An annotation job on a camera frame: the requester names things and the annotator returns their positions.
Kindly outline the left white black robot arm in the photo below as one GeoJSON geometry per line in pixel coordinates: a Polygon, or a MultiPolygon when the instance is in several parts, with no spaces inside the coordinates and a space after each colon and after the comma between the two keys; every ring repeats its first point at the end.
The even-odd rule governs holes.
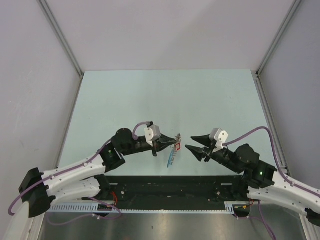
{"type": "Polygon", "coordinates": [[[177,143],[157,125],[144,129],[143,136],[128,128],[119,129],[94,155],[63,168],[41,172],[37,167],[25,175],[19,193],[29,204],[29,218],[38,217],[53,205],[79,198],[105,200],[111,187],[105,174],[125,164],[125,156],[150,151],[155,157],[177,143]]]}

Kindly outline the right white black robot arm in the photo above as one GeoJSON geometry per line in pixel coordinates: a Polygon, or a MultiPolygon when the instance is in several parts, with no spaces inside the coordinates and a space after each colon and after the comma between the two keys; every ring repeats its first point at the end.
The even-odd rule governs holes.
{"type": "Polygon", "coordinates": [[[230,188],[231,196],[242,201],[245,197],[266,201],[290,209],[315,225],[320,225],[320,191],[284,174],[273,165],[260,160],[260,155],[248,144],[230,151],[225,145],[228,133],[215,128],[210,134],[193,136],[192,140],[203,147],[186,145],[201,162],[213,160],[236,174],[240,183],[230,188]]]}

